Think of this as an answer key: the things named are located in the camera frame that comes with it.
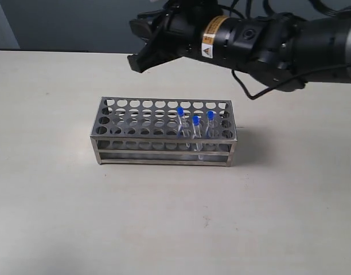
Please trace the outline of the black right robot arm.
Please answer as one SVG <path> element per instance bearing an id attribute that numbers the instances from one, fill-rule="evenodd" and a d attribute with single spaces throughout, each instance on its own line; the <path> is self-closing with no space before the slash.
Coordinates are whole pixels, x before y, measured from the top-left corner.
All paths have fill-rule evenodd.
<path id="1" fill-rule="evenodd" d="M 311 5 L 322 19 L 276 13 L 268 1 L 263 17 L 251 17 L 251 1 L 245 13 L 217 1 L 167 1 L 130 21 L 145 47 L 127 59 L 142 73 L 186 57 L 246 73 L 266 92 L 292 92 L 309 82 L 351 84 L 351 6 Z"/>

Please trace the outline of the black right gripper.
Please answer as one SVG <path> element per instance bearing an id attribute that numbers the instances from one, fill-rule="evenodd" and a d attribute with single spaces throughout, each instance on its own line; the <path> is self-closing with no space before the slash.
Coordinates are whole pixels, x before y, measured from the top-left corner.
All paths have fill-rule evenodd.
<path id="1" fill-rule="evenodd" d="M 202 39 L 208 25 L 223 15 L 217 1 L 167 1 L 162 10 L 140 13 L 132 19 L 132 33 L 147 43 L 127 56 L 131 70 L 143 73 L 180 57 L 205 59 Z"/>

